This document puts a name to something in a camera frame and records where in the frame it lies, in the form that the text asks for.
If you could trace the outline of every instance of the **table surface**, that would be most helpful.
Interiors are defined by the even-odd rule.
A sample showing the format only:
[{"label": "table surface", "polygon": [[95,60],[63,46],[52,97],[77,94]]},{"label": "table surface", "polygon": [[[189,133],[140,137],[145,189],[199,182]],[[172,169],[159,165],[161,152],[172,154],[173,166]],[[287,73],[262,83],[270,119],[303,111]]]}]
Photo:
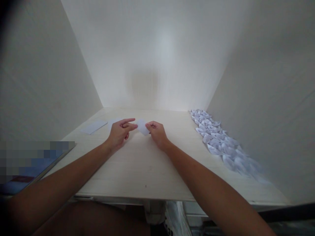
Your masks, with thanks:
[{"label": "table surface", "polygon": [[[275,186],[260,184],[227,169],[217,156],[209,153],[202,136],[195,130],[197,125],[190,114],[183,111],[103,108],[62,140],[75,141],[76,146],[47,175],[97,147],[110,133],[108,125],[92,135],[80,132],[82,128],[97,120],[116,118],[162,123],[171,142],[224,179],[250,204],[290,204]],[[100,167],[77,195],[195,201],[169,158],[157,148],[150,135],[144,136],[138,130],[130,132],[125,145]]]}]

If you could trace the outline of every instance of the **white paper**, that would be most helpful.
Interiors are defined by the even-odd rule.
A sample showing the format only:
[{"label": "white paper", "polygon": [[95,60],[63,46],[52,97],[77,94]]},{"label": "white paper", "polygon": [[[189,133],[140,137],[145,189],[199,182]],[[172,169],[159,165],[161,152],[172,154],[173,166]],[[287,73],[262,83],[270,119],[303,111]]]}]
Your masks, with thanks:
[{"label": "white paper", "polygon": [[219,155],[219,156],[220,156],[220,155],[223,154],[222,152],[220,152],[220,151],[217,150],[216,148],[210,146],[209,144],[207,144],[207,147],[208,147],[209,152],[210,152],[211,154],[213,154],[213,155]]},{"label": "white paper", "polygon": [[92,134],[102,126],[106,125],[107,121],[95,121],[92,124],[86,126],[85,128],[81,129],[80,131],[87,134]]},{"label": "white paper", "polygon": [[235,171],[235,164],[229,156],[223,155],[223,163],[229,170]]},{"label": "white paper", "polygon": [[254,178],[260,183],[270,183],[262,176],[262,166],[249,158],[239,142],[229,137],[227,131],[222,130],[221,122],[214,121],[211,115],[204,110],[191,110],[190,114],[198,125],[196,131],[203,136],[202,141],[207,144],[209,152],[213,155],[223,156],[223,163],[228,169],[238,172],[242,176]]},{"label": "white paper", "polygon": [[144,119],[137,120],[138,130],[144,135],[147,136],[150,131],[145,126],[146,121]]},{"label": "white paper", "polygon": [[203,139],[202,139],[202,141],[203,141],[203,143],[205,143],[205,144],[207,144],[208,142],[210,142],[210,140],[211,139],[213,139],[213,137],[210,135],[210,134],[205,134],[204,136],[203,136]]},{"label": "white paper", "polygon": [[236,157],[234,160],[235,167],[241,175],[250,176],[250,164],[241,159],[240,157]]}]

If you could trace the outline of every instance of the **forearm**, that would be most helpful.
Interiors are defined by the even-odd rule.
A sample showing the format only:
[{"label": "forearm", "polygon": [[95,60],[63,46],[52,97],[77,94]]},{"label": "forearm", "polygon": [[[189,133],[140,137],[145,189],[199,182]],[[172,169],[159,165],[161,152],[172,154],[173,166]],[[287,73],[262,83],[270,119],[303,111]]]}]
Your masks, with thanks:
[{"label": "forearm", "polygon": [[219,176],[173,144],[165,153],[200,207],[226,235],[275,235],[251,205]]},{"label": "forearm", "polygon": [[13,196],[8,206],[21,232],[31,234],[46,222],[79,191],[110,153],[110,147],[105,142]]}]

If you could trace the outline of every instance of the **white wall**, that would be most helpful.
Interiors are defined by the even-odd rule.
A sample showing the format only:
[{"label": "white wall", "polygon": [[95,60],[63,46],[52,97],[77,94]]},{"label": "white wall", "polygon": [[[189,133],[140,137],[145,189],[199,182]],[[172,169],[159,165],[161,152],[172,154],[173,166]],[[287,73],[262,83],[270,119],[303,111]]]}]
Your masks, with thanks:
[{"label": "white wall", "polygon": [[249,0],[62,0],[104,107],[208,107]]},{"label": "white wall", "polygon": [[262,1],[208,108],[294,204],[315,201],[314,12]]},{"label": "white wall", "polygon": [[60,140],[102,105],[61,2],[19,2],[1,45],[1,140]]}]

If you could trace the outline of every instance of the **hand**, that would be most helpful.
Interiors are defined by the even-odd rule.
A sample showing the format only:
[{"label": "hand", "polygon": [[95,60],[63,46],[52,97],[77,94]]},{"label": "hand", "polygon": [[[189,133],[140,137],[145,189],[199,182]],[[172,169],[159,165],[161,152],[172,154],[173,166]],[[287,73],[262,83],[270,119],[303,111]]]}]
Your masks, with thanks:
[{"label": "hand", "polygon": [[165,151],[172,144],[171,141],[168,140],[162,124],[151,121],[146,123],[145,126],[150,131],[151,137],[159,149]]},{"label": "hand", "polygon": [[113,152],[120,149],[123,144],[124,140],[129,138],[129,132],[138,128],[137,124],[131,124],[129,122],[135,121],[135,118],[124,119],[113,123],[111,133],[108,139],[105,141],[110,145],[110,148]]}]

